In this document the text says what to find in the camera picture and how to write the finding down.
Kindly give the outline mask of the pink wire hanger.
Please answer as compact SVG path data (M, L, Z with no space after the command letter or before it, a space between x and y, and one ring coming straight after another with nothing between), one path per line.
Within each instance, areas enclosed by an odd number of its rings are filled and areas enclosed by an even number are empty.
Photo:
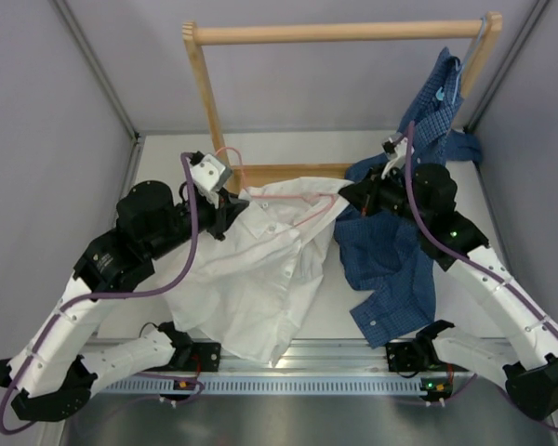
M246 167L244 165L241 152L234 147L224 146L219 149L216 149L214 153L218 156L221 156L221 154L226 154L228 151L233 152L237 156L237 160L238 160L237 169L240 174L240 179L238 180L239 190L246 190L248 188L248 181L246 175ZM250 194L250 196L252 198L258 198L258 199L301 200L306 203L310 203L315 199L321 199L323 197L329 199L329 202L321 210L295 223L294 224L295 227L301 226L307 223L308 221L316 218L317 216L327 213L333 208L333 206L335 205L338 199L335 193L324 193L324 192L314 192L312 194Z

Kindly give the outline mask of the white shirt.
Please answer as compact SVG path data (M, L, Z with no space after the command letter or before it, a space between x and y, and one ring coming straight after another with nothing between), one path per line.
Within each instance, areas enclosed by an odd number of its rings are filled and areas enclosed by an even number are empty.
M324 278L323 266L337 217L347 208L339 190L345 179L299 177L249 187L239 194L250 205L219 242L200 236L186 277L164 299L177 330L196 329L235 356L275 364L298 333ZM328 198L252 198L250 194L335 193Z

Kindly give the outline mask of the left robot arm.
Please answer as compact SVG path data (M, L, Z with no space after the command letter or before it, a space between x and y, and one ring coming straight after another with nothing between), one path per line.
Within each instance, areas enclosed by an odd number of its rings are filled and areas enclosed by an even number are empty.
M118 202L114 228L88 245L42 328L21 353L0 360L0 387L7 391L1 413L12 408L25 426L62 421L119 380L189 365L193 341L172 322L113 348L82 350L118 302L156 295L137 289L153 276L156 260L187 243L187 261L192 263L199 233L223 240L248 207L226 190L220 190L214 205L196 187L181 188L189 196L174 203L166 183L144 181Z

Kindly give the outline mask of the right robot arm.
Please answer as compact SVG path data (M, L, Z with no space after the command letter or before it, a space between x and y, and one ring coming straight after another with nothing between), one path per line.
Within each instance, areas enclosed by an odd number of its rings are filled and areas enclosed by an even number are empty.
M417 363L458 365L501 387L527 417L542 421L558 410L558 323L503 266L485 235L456 209L458 185L440 164L414 173L378 165L339 195L363 216L388 212L417 227L421 251L457 279L506 341L467 334L454 323L436 321L412 344Z

